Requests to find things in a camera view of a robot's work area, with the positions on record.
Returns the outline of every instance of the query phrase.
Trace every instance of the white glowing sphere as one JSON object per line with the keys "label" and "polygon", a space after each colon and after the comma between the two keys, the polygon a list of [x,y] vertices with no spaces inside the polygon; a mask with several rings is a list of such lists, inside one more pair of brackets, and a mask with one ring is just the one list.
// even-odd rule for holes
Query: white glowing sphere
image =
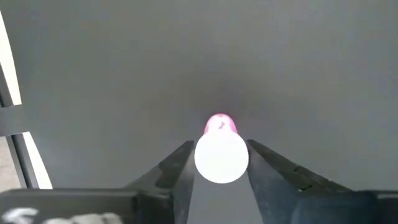
{"label": "white glowing sphere", "polygon": [[225,129],[208,131],[198,141],[195,165],[207,180],[227,184],[239,179],[249,165],[249,153],[244,140]]}

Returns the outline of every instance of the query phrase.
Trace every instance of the gray background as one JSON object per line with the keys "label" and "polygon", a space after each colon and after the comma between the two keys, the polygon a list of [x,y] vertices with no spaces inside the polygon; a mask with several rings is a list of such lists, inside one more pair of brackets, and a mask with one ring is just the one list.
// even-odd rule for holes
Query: gray background
{"label": "gray background", "polygon": [[[244,138],[329,179],[398,189],[394,0],[0,7],[54,187],[121,187],[225,112]],[[246,179],[197,176],[190,223],[258,223]]]}

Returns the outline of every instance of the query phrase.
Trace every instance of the bright light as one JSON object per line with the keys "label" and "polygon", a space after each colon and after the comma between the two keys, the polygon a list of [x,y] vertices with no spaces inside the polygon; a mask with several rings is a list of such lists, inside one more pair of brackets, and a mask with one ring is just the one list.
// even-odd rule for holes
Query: bright light
{"label": "bright light", "polygon": [[227,184],[240,178],[249,164],[244,140],[227,129],[208,131],[198,141],[195,165],[207,180]]}

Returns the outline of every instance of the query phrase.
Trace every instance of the black metal jaw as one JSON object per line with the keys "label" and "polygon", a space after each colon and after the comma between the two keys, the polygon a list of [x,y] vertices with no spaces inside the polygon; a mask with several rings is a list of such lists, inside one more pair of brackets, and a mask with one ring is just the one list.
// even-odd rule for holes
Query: black metal jaw
{"label": "black metal jaw", "polygon": [[[247,141],[249,181],[264,224],[398,223],[394,192],[353,192]],[[187,222],[195,144],[187,141],[123,189],[20,189],[0,195],[0,223]]]}

